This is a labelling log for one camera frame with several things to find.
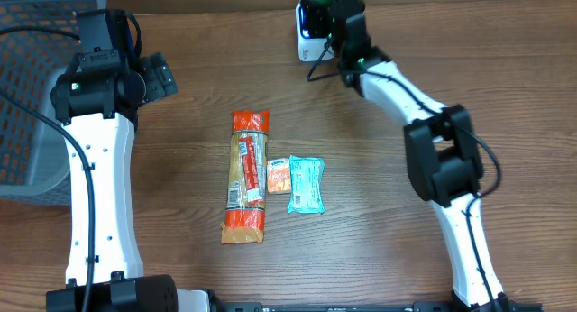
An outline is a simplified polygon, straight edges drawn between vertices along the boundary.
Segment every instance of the white device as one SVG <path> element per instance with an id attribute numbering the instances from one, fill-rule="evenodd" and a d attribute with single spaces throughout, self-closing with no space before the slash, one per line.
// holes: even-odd
<path id="1" fill-rule="evenodd" d="M 326 40 L 322 38 L 310 38 L 308 30 L 302 28 L 305 13 L 300 4 L 297 5 L 295 16 L 297 19 L 298 58 L 302 61 L 316 61 L 321 56 L 323 50 L 325 50 Z M 333 49 L 329 48 L 322 60 L 330 60 L 333 57 Z"/>

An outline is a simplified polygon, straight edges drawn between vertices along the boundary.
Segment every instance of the barcode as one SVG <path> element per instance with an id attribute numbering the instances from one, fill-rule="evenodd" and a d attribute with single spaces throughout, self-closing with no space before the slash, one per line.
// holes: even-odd
<path id="1" fill-rule="evenodd" d="M 238 198 L 239 189 L 228 189 L 228 206 L 239 206 L 240 200 Z"/>
<path id="2" fill-rule="evenodd" d="M 238 145 L 241 147 L 241 155 L 246 155 L 249 153 L 246 149 L 246 142 L 240 142 Z"/>

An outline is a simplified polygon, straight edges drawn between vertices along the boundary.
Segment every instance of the cable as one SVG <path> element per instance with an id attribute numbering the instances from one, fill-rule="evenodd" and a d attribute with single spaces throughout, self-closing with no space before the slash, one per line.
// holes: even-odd
<path id="1" fill-rule="evenodd" d="M 65 31 L 60 30 L 60 29 L 48 28 L 48 27 L 37 27 L 37 26 L 18 26 L 18 27 L 5 28 L 3 30 L 0 30 L 0 36 L 2 36 L 3 34 L 6 34 L 6 33 L 10 33 L 10 32 L 47 32 L 47 33 L 54 33 L 54 34 L 59 34 L 62 36 L 67 36 L 67 37 L 73 38 L 77 41 L 80 40 L 80 36 L 78 36 L 77 34 L 75 34 L 73 32 L 65 32 Z"/>
<path id="2" fill-rule="evenodd" d="M 50 118 L 42 115 L 35 110 L 24 106 L 20 102 L 12 99 L 8 94 L 0 89 L 0 96 L 6 99 L 8 102 L 14 106 L 20 108 L 25 113 L 30 114 L 32 117 L 42 121 L 50 128 L 54 129 L 56 132 L 60 133 L 64 138 L 72 145 L 74 150 L 78 153 L 80 161 L 82 161 L 82 167 L 87 178 L 87 191 L 88 191 L 88 259 L 87 259 L 87 285 L 85 286 L 84 300 L 82 303 L 82 312 L 88 312 L 88 307 L 90 303 L 90 294 L 92 290 L 92 281 L 94 278 L 94 262 L 95 262 L 95 201 L 94 201 L 94 183 L 92 181 L 92 166 L 88 163 L 88 158 L 86 154 L 82 151 L 80 144 L 70 135 L 64 128 L 58 124 L 51 121 Z"/>
<path id="3" fill-rule="evenodd" d="M 313 65 L 313 68 L 308 71 L 308 75 L 307 75 L 307 82 L 314 82 L 314 81 L 318 81 L 319 79 L 323 79 L 323 78 L 330 78 L 330 77 L 336 77 L 338 75 L 341 75 L 341 73 L 330 73 L 330 74 L 325 74 L 323 76 L 320 77 L 316 77 L 316 78 L 311 78 L 311 76 L 313 75 L 313 73 L 315 72 L 316 68 L 321 64 L 321 61 L 323 61 L 323 57 L 325 56 L 325 54 L 328 52 L 328 49 L 331 48 L 331 45 L 333 43 L 332 39 L 329 39 L 326 44 L 325 44 L 325 49 L 323 50 L 323 52 L 321 53 L 321 56 L 318 57 L 318 59 L 316 59 L 315 64 Z"/>
<path id="4" fill-rule="evenodd" d="M 472 232 L 472 224 L 471 224 L 471 208 L 472 205 L 478 200 L 481 199 L 483 197 L 488 196 L 489 194 L 491 194 L 492 192 L 494 192 L 495 190 L 497 190 L 497 188 L 499 187 L 499 185 L 501 184 L 501 180 L 502 180 L 502 170 L 501 170 L 501 166 L 499 163 L 499 159 L 497 159 L 497 155 L 495 155 L 495 153 L 493 152 L 493 150 L 489 147 L 489 145 L 487 145 L 487 143 L 485 141 L 483 141 L 479 136 L 469 132 L 469 131 L 465 131 L 463 128 L 461 128 L 459 126 L 459 128 L 466 132 L 469 136 L 472 137 L 472 139 L 475 140 L 475 142 L 477 142 L 482 148 L 483 150 L 485 150 L 485 152 L 487 152 L 487 154 L 489 154 L 490 159 L 493 161 L 493 164 L 495 165 L 495 169 L 497 171 L 497 178 L 495 179 L 495 182 L 491 185 L 491 187 L 489 187 L 489 189 L 481 192 L 480 195 L 475 194 L 474 198 L 471 200 L 471 202 L 469 202 L 469 204 L 467 205 L 467 208 L 465 211 L 463 211 L 463 214 L 465 215 L 465 218 L 467 220 L 467 229 L 469 230 L 469 236 L 471 237 L 471 245 L 472 245 L 472 251 L 475 255 L 475 260 L 477 261 L 477 271 L 479 272 L 479 274 L 481 275 L 481 278 L 483 279 L 483 284 L 485 284 L 485 289 L 487 290 L 487 295 L 489 295 L 489 301 L 490 301 L 490 306 L 491 306 L 491 310 L 493 312 L 497 311 L 497 307 L 495 306 L 495 299 L 493 299 L 493 294 L 490 290 L 490 286 L 489 286 L 489 282 L 487 280 L 487 276 L 485 275 L 485 270 L 483 269 L 482 263 L 481 263 L 481 257 L 479 255 L 479 250 L 477 249 L 477 244 L 475 242 L 475 236 L 473 235 Z"/>

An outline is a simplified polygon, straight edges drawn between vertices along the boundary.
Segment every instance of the mesh basket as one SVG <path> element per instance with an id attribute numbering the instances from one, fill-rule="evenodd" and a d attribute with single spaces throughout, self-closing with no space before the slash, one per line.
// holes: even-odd
<path id="1" fill-rule="evenodd" d="M 0 0 L 0 29 L 34 25 L 77 32 L 75 12 L 105 0 Z M 0 36 L 0 87 L 54 119 L 50 90 L 78 41 L 45 32 Z M 0 99 L 0 197 L 39 205 L 69 205 L 69 161 L 62 136 Z"/>

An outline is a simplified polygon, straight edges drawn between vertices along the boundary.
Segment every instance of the food package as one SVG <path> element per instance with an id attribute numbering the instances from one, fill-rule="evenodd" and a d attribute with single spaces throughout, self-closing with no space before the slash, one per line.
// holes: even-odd
<path id="1" fill-rule="evenodd" d="M 222 243 L 262 243 L 269 112 L 233 112 Z"/>
<path id="2" fill-rule="evenodd" d="M 299 158 L 290 156 L 290 180 L 292 195 L 288 212 L 303 214 L 324 213 L 321 199 L 321 179 L 325 162 L 321 158 Z"/>
<path id="3" fill-rule="evenodd" d="M 267 190 L 269 194 L 288 194 L 290 192 L 289 158 L 269 160 L 267 164 Z"/>

